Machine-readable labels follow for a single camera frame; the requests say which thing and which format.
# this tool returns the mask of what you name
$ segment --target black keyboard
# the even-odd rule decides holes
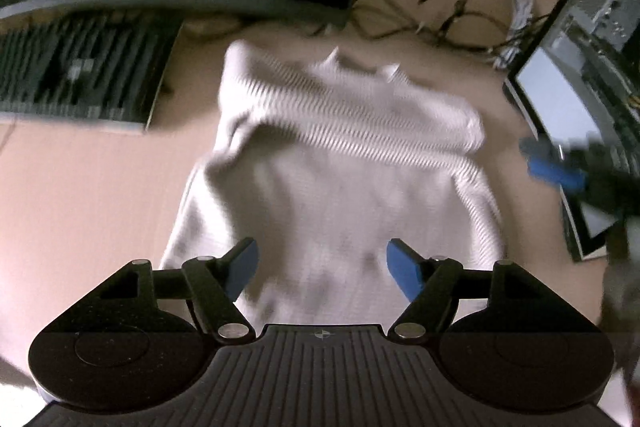
[[[180,29],[152,14],[80,13],[0,36],[0,113],[148,127]]]

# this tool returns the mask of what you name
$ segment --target white knit cloth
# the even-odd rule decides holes
[[[359,70],[337,50],[283,64],[226,52],[213,152],[194,168],[162,268],[254,237],[260,264],[236,305],[265,323],[379,323],[408,302],[386,269],[400,237],[472,269],[501,257],[497,207],[467,154],[482,144],[464,100],[397,66]]]

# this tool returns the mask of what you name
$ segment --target ribbed black plate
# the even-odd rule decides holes
[[[50,405],[30,427],[614,427],[596,406],[520,415],[458,391],[423,347],[376,326],[269,326],[223,347],[180,396],[141,412],[92,415]]]
[[[145,128],[179,21],[74,14],[0,36],[0,112]]]

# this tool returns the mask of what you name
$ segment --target white cable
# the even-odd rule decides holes
[[[533,14],[533,1],[534,0],[511,1],[512,19],[511,26],[507,33],[507,40],[515,38],[519,32],[529,25]],[[516,57],[519,50],[519,41],[514,41],[511,46],[503,48],[500,55],[494,60],[494,68],[497,70],[506,68],[511,64],[511,61]]]
[[[511,26],[507,33],[507,40],[515,38],[519,32],[523,31],[532,18],[533,14],[533,1],[534,0],[512,0],[511,11],[512,19]],[[520,51],[520,42],[514,41],[511,46],[507,46],[502,49],[500,55],[494,60],[495,69],[504,69],[516,57]]]

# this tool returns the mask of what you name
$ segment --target ribbed fabric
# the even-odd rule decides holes
[[[472,269],[501,257],[495,200],[467,157],[482,125],[464,100],[337,50],[293,65],[238,41],[219,104],[214,150],[192,172],[162,267],[256,238],[260,266],[237,305],[257,331],[391,325],[408,304],[386,269],[392,237]]]

